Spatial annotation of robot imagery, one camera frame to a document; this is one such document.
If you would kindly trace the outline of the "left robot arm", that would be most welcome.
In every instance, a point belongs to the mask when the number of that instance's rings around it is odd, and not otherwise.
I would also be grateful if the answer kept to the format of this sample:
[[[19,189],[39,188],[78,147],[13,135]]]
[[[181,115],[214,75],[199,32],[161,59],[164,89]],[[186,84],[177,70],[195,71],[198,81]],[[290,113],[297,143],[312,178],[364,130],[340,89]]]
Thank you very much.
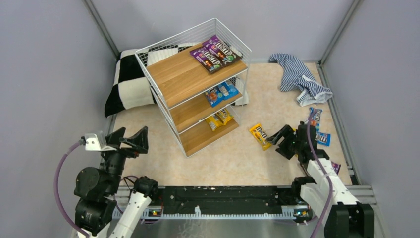
[[[83,238],[105,238],[112,220],[117,201],[112,197],[118,192],[126,159],[137,158],[149,150],[147,126],[131,137],[125,137],[125,127],[105,136],[89,133],[82,137],[87,151],[100,152],[103,161],[96,167],[82,169],[76,177],[74,195],[79,202],[75,208],[75,224],[81,229]],[[144,210],[156,198],[158,182],[139,177],[134,186],[127,207],[111,233],[113,238],[132,236]]]

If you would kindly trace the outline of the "blue candy bag floor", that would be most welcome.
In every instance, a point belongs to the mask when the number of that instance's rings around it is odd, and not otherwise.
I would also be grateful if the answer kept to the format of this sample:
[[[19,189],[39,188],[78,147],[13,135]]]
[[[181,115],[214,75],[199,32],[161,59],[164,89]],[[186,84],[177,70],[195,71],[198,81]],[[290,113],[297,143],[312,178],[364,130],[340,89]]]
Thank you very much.
[[[216,107],[224,100],[224,95],[217,86],[207,90],[205,92],[205,96],[212,108]]]

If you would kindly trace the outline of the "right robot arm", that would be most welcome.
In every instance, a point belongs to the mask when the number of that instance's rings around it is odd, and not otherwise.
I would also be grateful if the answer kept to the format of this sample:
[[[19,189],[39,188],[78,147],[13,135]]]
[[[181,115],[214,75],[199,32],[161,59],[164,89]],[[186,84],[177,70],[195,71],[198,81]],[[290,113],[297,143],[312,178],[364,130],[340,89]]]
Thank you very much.
[[[291,159],[294,155],[307,172],[296,177],[291,188],[295,196],[307,203],[318,222],[312,233],[323,231],[326,238],[374,237],[375,214],[371,205],[361,203],[344,185],[328,154],[317,147],[316,127],[300,122],[297,129],[283,126],[265,141]]]

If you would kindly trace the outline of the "yellow candy bag front up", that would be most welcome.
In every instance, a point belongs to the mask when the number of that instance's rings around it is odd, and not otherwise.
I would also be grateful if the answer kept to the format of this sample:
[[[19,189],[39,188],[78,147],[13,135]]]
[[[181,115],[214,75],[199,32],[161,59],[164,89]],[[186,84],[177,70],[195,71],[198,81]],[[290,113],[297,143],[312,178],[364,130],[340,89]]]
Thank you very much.
[[[272,144],[267,140],[268,135],[266,134],[265,130],[263,129],[260,123],[255,124],[249,129],[251,135],[256,139],[259,145],[262,147],[264,151],[272,146]]]

